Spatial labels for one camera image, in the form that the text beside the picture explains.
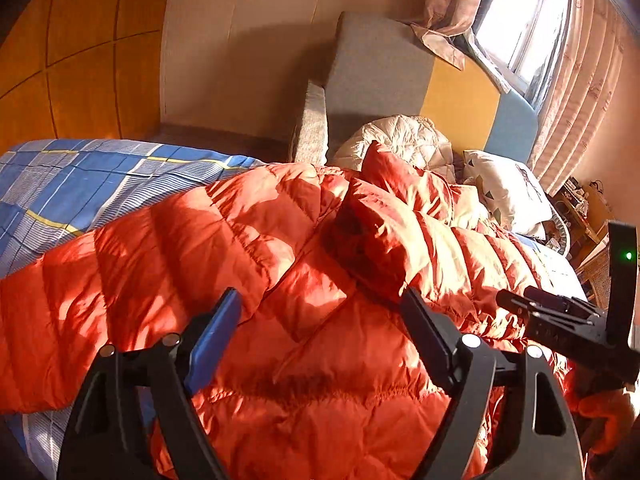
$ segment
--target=sofa armrest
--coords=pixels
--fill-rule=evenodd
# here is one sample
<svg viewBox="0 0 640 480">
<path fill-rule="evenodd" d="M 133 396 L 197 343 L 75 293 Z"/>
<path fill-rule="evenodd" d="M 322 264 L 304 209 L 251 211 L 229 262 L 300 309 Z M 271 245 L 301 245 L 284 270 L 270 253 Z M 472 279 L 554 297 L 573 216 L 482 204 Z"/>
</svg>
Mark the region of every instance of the sofa armrest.
<svg viewBox="0 0 640 480">
<path fill-rule="evenodd" d="M 290 162 L 326 164 L 329 130 L 326 120 L 324 88 L 309 81 L 306 88 L 305 108 L 296 125 L 289 144 Z"/>
</svg>

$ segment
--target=bed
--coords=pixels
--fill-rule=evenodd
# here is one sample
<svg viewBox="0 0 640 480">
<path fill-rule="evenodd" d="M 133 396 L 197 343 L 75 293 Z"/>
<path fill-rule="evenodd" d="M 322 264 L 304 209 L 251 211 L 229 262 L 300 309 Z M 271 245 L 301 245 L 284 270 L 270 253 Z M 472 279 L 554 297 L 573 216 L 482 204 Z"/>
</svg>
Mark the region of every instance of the bed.
<svg viewBox="0 0 640 480">
<path fill-rule="evenodd" d="M 130 140 L 38 140 L 0 157 L 0 277 L 50 248 L 169 194 L 263 163 L 243 155 Z M 518 235 L 547 268 L 556 292 L 584 298 L 560 254 Z M 70 408 L 6 416 L 47 479 L 56 477 Z"/>
</svg>

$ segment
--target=pink curtain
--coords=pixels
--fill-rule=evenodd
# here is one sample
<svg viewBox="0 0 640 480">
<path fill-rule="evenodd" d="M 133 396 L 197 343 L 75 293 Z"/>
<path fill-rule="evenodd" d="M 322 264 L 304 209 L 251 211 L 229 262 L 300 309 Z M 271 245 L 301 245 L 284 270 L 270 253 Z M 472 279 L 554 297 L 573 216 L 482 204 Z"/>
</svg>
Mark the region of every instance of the pink curtain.
<svg viewBox="0 0 640 480">
<path fill-rule="evenodd" d="M 412 28 L 424 46 L 462 70 L 465 57 L 447 38 L 471 28 L 479 5 L 480 0 L 426 0 L 424 21 L 413 24 Z"/>
<path fill-rule="evenodd" d="M 570 1 L 564 52 L 528 163 L 551 195 L 571 176 L 607 112 L 625 33 L 609 0 Z"/>
</svg>

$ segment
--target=white pillow with triangle pattern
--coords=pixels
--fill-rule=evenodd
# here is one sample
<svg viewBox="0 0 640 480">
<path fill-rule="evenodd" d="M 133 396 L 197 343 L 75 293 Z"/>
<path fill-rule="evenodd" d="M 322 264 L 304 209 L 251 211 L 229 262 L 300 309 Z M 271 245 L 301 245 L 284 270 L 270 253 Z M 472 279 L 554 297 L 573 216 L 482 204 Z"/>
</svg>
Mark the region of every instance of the white pillow with triangle pattern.
<svg viewBox="0 0 640 480">
<path fill-rule="evenodd" d="M 501 227 L 526 234 L 551 220 L 551 204 L 524 164 L 479 150 L 466 150 L 464 158 L 464 177 L 475 179 L 478 195 Z"/>
</svg>

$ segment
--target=wicker basket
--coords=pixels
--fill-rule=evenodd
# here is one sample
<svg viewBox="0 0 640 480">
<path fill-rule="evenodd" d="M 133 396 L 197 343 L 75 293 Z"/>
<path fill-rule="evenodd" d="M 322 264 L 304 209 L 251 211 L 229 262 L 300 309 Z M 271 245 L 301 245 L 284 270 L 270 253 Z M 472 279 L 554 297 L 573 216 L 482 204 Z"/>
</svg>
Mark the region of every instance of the wicker basket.
<svg viewBox="0 0 640 480">
<path fill-rule="evenodd" d="M 598 307 L 609 307 L 609 294 L 611 292 L 611 277 L 609 276 L 609 244 L 596 256 L 575 271 L 580 283 L 591 286 L 595 303 Z"/>
</svg>

